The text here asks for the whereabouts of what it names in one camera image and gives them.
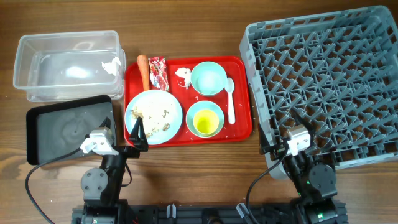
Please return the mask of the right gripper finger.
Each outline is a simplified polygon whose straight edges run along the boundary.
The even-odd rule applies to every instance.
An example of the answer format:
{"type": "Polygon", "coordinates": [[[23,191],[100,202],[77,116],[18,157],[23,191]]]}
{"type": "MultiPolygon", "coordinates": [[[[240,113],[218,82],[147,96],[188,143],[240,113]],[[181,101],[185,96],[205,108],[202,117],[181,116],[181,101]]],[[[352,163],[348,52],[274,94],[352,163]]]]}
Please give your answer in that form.
{"type": "Polygon", "coordinates": [[[290,111],[292,113],[293,119],[298,125],[304,125],[310,134],[315,133],[315,127],[310,122],[302,118],[295,109],[292,108],[290,111]]]}
{"type": "Polygon", "coordinates": [[[259,153],[260,155],[264,155],[266,153],[272,152],[274,150],[273,146],[271,146],[267,140],[266,134],[262,129],[261,125],[258,125],[258,132],[259,132],[259,153]]]}

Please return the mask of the yellow cup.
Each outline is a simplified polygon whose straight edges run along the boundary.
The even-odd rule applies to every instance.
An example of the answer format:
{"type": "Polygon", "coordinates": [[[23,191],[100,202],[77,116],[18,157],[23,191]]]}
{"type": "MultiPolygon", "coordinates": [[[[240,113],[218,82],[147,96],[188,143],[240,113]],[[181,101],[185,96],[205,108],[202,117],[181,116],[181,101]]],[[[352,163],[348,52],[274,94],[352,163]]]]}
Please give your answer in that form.
{"type": "Polygon", "coordinates": [[[219,117],[210,109],[202,109],[193,117],[194,128],[202,135],[212,135],[218,128],[219,117]]]}

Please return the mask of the white plastic spoon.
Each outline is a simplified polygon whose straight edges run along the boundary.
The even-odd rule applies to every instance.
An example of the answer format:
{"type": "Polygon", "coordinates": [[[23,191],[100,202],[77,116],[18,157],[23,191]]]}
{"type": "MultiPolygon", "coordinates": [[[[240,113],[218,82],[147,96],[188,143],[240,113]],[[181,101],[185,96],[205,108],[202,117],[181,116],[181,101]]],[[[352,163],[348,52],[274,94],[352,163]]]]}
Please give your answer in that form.
{"type": "Polygon", "coordinates": [[[234,103],[233,103],[234,81],[232,78],[227,78],[227,82],[224,89],[228,94],[228,122],[229,124],[234,124],[236,122],[236,118],[235,118],[234,103]]]}

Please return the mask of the green bowl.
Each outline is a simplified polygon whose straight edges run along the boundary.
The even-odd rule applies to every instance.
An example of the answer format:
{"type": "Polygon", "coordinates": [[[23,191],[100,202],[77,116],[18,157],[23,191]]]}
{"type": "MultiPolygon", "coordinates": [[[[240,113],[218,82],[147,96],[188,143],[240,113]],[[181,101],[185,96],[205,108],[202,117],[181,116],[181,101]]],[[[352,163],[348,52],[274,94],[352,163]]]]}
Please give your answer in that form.
{"type": "Polygon", "coordinates": [[[191,72],[193,89],[203,96],[215,96],[221,92],[227,82],[224,68],[215,62],[202,62],[191,72]]]}

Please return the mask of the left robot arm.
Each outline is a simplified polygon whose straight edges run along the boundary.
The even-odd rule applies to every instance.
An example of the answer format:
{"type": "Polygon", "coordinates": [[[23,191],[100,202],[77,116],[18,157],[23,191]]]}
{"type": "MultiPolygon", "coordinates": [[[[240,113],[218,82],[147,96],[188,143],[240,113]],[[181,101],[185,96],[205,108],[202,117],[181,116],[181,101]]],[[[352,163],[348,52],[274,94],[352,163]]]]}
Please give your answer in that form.
{"type": "Polygon", "coordinates": [[[144,132],[142,118],[137,118],[130,134],[132,146],[117,146],[108,127],[107,118],[99,128],[94,129],[80,146],[85,153],[94,152],[102,156],[99,168],[87,171],[81,178],[84,206],[82,211],[75,210],[72,223],[138,223],[139,220],[128,201],[119,198],[123,185],[123,176],[129,172],[126,161],[138,158],[146,152],[149,145],[144,132]]]}

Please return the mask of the grey dishwasher rack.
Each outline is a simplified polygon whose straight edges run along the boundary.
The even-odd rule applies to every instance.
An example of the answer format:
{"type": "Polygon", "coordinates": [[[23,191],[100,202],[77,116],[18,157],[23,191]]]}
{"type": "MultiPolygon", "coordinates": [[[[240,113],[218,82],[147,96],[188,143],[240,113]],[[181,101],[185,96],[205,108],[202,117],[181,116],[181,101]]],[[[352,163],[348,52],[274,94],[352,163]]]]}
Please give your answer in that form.
{"type": "Polygon", "coordinates": [[[239,45],[270,145],[315,127],[312,159],[337,169],[397,159],[397,25],[385,6],[249,24],[239,45]]]}

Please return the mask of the light blue plate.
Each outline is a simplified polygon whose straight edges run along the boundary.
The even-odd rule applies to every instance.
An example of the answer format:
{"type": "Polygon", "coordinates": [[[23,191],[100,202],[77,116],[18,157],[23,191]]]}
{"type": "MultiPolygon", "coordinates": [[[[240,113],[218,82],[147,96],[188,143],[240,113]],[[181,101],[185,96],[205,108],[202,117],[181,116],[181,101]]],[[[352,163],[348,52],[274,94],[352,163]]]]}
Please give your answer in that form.
{"type": "Polygon", "coordinates": [[[135,96],[126,106],[124,115],[125,140],[130,140],[137,119],[143,123],[144,136],[150,146],[171,140],[182,127],[183,111],[172,94],[162,90],[147,90],[135,96]]]}

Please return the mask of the black tray bin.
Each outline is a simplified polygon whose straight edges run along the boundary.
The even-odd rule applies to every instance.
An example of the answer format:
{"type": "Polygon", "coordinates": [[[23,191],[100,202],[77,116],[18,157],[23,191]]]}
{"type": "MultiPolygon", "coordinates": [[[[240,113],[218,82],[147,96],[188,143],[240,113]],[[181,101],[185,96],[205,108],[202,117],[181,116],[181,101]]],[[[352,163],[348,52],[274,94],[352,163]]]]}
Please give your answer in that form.
{"type": "Polygon", "coordinates": [[[107,95],[30,109],[26,114],[28,163],[35,166],[78,149],[106,118],[116,143],[113,104],[107,95]]]}

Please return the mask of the white tissue in bin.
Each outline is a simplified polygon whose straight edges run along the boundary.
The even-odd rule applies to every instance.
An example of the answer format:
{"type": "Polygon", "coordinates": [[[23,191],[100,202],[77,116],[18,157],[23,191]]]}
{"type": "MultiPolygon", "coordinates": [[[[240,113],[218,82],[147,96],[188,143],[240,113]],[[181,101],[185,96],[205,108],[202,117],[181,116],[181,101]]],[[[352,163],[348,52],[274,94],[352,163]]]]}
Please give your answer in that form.
{"type": "Polygon", "coordinates": [[[105,71],[110,74],[110,75],[118,75],[119,74],[119,68],[121,66],[121,61],[119,60],[118,57],[114,57],[112,61],[104,63],[101,63],[101,66],[105,69],[105,71]]]}

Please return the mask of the red snack wrapper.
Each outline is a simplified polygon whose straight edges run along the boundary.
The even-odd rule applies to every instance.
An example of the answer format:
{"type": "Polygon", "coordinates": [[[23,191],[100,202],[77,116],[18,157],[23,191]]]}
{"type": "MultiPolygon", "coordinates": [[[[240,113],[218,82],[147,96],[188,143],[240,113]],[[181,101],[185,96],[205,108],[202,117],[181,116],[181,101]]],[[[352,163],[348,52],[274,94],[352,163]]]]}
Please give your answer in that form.
{"type": "Polygon", "coordinates": [[[155,88],[169,91],[167,65],[164,57],[152,57],[149,59],[150,81],[155,88]]]}

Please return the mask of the orange carrot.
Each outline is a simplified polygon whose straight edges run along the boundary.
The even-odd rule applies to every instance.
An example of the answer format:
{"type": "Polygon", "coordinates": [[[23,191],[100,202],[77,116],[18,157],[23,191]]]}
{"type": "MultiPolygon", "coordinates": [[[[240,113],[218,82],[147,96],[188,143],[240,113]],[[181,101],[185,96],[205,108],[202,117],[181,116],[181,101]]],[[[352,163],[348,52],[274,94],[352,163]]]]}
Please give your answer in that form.
{"type": "Polygon", "coordinates": [[[150,78],[149,78],[149,61],[146,55],[137,56],[137,64],[142,78],[142,86],[144,91],[150,90],[150,78]]]}

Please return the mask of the light blue bowl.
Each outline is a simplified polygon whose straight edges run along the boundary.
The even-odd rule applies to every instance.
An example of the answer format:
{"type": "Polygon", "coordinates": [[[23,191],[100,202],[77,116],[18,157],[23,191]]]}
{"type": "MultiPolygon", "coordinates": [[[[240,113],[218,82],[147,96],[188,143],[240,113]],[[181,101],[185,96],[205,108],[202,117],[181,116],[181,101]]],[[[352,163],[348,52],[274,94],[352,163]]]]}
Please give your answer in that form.
{"type": "Polygon", "coordinates": [[[187,124],[189,130],[194,135],[196,135],[196,136],[198,136],[200,138],[210,138],[210,137],[215,136],[216,134],[218,134],[222,130],[223,125],[224,125],[224,114],[223,114],[222,109],[216,103],[214,103],[212,101],[198,101],[198,102],[194,103],[188,109],[187,114],[186,114],[186,124],[187,124]],[[209,136],[205,136],[205,135],[200,134],[194,128],[194,125],[193,125],[193,117],[194,117],[195,113],[200,111],[200,110],[202,110],[202,109],[213,110],[219,117],[219,125],[218,125],[217,130],[212,135],[209,135],[209,136]]]}

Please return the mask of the clear plastic bin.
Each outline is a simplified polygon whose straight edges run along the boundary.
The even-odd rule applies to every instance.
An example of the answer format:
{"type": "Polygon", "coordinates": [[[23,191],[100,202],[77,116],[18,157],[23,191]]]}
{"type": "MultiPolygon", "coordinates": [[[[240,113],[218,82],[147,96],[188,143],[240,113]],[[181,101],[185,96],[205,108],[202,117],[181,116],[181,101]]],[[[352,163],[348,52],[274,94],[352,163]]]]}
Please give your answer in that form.
{"type": "Polygon", "coordinates": [[[24,35],[19,40],[13,85],[31,102],[69,101],[124,94],[126,54],[113,30],[24,35]],[[101,63],[118,57],[119,74],[101,63]]]}

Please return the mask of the crumpled white tissue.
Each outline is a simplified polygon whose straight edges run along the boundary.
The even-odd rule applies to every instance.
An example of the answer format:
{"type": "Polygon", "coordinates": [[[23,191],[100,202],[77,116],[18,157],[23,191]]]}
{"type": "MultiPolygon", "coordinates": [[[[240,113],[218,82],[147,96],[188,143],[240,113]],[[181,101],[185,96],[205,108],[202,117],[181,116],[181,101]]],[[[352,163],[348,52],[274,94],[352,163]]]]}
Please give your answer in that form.
{"type": "Polygon", "coordinates": [[[178,68],[175,72],[176,76],[184,79],[184,85],[180,85],[185,89],[188,89],[191,85],[191,70],[189,68],[178,68]]]}

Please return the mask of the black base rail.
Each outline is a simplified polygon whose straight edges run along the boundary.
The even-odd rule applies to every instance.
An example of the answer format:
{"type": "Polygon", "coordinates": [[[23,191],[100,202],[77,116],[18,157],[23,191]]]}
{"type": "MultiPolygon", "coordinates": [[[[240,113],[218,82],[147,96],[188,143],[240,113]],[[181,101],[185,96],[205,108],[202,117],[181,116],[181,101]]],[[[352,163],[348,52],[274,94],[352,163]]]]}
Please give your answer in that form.
{"type": "MultiPolygon", "coordinates": [[[[176,207],[173,214],[167,207],[131,206],[126,215],[126,223],[139,224],[206,224],[206,223],[251,223],[248,215],[242,215],[233,206],[226,207],[176,207]]],[[[300,221],[300,214],[295,212],[287,203],[270,203],[256,206],[251,209],[259,223],[266,224],[294,224],[311,223],[309,217],[304,216],[300,221]]],[[[336,204],[336,213],[329,214],[324,208],[311,209],[314,223],[348,224],[346,205],[336,204]]]]}

